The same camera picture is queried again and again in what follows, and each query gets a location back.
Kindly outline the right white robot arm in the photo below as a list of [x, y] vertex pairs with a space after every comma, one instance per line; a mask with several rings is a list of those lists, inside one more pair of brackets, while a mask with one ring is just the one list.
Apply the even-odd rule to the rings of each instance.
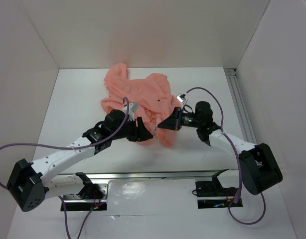
[[256, 145], [223, 131], [214, 122], [213, 111], [208, 102], [198, 102], [193, 113], [185, 113], [183, 109], [176, 107], [157, 126], [169, 130], [180, 130], [183, 126], [194, 127], [202, 142], [236, 156], [243, 185], [252, 195], [258, 195], [283, 180], [271, 148], [265, 143]]

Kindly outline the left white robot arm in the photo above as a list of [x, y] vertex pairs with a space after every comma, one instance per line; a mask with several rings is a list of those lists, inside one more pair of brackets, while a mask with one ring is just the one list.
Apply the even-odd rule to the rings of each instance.
[[57, 151], [45, 158], [18, 161], [9, 177], [7, 189], [19, 207], [29, 212], [45, 199], [73, 194], [81, 199], [102, 194], [99, 185], [92, 183], [83, 172], [60, 176], [74, 164], [91, 158], [110, 147], [113, 140], [126, 138], [143, 142], [153, 138], [141, 117], [132, 119], [128, 113], [112, 110], [103, 121], [88, 129], [68, 150]]

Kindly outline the pink zip-up jacket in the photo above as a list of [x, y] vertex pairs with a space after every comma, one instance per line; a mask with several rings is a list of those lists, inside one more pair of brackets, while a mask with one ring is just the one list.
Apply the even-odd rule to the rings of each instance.
[[118, 63], [108, 70], [104, 85], [109, 93], [107, 98], [101, 100], [104, 112], [121, 110], [123, 97], [127, 97], [129, 102], [140, 105], [135, 116], [143, 119], [153, 138], [165, 147], [173, 146], [176, 132], [157, 128], [159, 123], [171, 115], [174, 108], [181, 106], [176, 96], [171, 94], [166, 75], [152, 73], [143, 79], [130, 80], [126, 64]]

